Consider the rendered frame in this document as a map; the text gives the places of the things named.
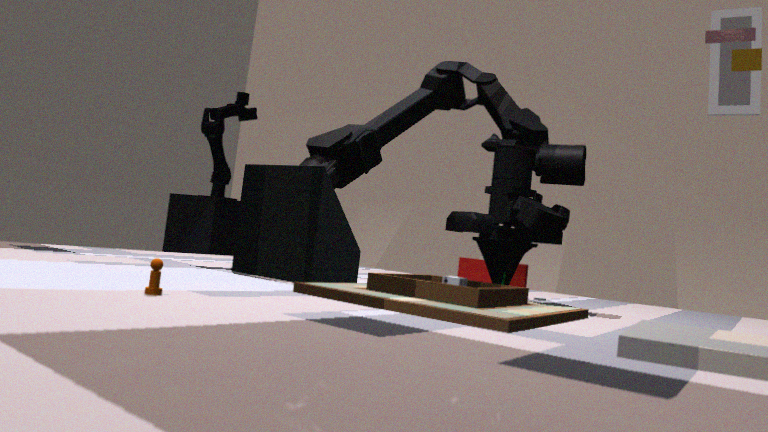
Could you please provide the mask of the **white die with black pips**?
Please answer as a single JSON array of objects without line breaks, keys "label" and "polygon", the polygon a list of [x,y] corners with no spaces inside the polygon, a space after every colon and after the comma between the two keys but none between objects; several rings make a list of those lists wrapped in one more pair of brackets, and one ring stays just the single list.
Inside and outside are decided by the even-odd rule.
[{"label": "white die with black pips", "polygon": [[460,278],[460,277],[453,277],[453,276],[443,276],[442,278],[443,284],[449,284],[449,285],[456,285],[456,286],[467,286],[468,279],[467,278]]}]

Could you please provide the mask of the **orange game pawn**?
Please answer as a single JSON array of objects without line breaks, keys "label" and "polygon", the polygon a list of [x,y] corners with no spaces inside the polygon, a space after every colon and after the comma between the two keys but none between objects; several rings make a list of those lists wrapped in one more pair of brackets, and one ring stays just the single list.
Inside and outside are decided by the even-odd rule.
[{"label": "orange game pawn", "polygon": [[145,287],[144,291],[146,295],[160,296],[162,295],[162,288],[160,288],[160,276],[163,268],[163,262],[160,259],[154,259],[151,262],[151,270],[149,286]]}]

